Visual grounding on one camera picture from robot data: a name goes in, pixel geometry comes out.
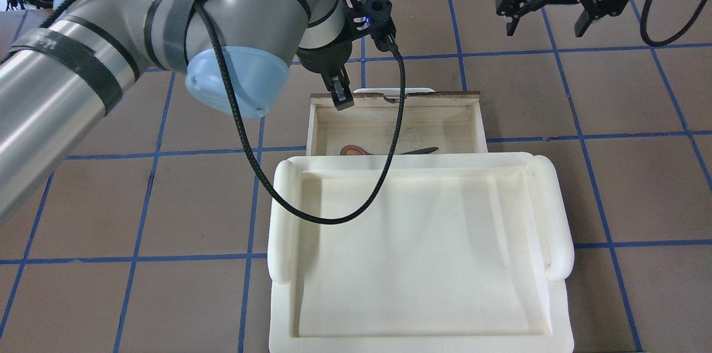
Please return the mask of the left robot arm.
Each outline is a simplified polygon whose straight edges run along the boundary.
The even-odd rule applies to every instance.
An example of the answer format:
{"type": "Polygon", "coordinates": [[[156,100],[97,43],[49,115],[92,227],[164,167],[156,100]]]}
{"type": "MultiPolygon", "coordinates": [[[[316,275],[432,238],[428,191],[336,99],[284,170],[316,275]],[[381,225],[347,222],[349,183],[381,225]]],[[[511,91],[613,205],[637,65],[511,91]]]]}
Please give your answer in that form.
{"type": "Polygon", "coordinates": [[[185,75],[199,101],[228,112],[204,11],[240,114],[265,117],[298,52],[327,46],[338,0],[58,0],[2,63],[2,223],[7,223],[150,67],[185,75]]]}

